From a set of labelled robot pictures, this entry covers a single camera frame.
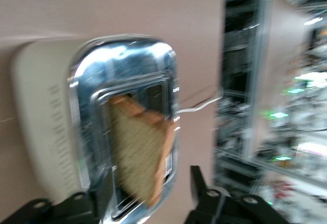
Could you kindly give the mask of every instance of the wire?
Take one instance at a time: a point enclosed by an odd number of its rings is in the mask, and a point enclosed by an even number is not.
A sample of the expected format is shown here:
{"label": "wire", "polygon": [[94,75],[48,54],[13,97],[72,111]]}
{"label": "wire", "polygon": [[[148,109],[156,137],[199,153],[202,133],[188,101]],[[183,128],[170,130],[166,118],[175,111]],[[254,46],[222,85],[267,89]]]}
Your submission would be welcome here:
{"label": "wire", "polygon": [[223,89],[223,88],[221,88],[220,93],[222,94],[220,97],[217,97],[217,98],[215,98],[215,99],[209,100],[209,101],[205,102],[203,105],[201,105],[201,106],[199,106],[199,107],[195,107],[195,108],[185,108],[185,109],[178,110],[178,111],[176,112],[176,114],[179,114],[179,113],[194,113],[194,112],[196,112],[196,111],[199,111],[199,110],[205,108],[207,105],[209,105],[209,104],[211,104],[211,103],[213,103],[213,102],[216,102],[216,101],[218,101],[218,100],[221,100],[221,99],[224,97],[224,89]]}

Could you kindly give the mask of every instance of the power cord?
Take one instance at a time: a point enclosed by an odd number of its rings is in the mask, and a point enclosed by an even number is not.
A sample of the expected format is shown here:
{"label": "power cord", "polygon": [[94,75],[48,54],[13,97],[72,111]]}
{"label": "power cord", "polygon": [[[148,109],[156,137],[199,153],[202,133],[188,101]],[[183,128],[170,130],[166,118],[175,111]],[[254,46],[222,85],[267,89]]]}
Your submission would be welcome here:
{"label": "power cord", "polygon": [[181,109],[181,110],[178,110],[176,113],[177,114],[180,114],[180,113],[194,113],[196,111],[199,111],[199,110],[205,108],[207,105],[209,105],[209,104],[211,104],[213,102],[216,102],[218,100],[221,100],[224,97],[224,89],[222,87],[220,89],[220,93],[221,93],[221,95],[219,97],[217,97],[217,95],[216,95],[216,98],[205,102],[203,105],[201,105],[199,107]]}

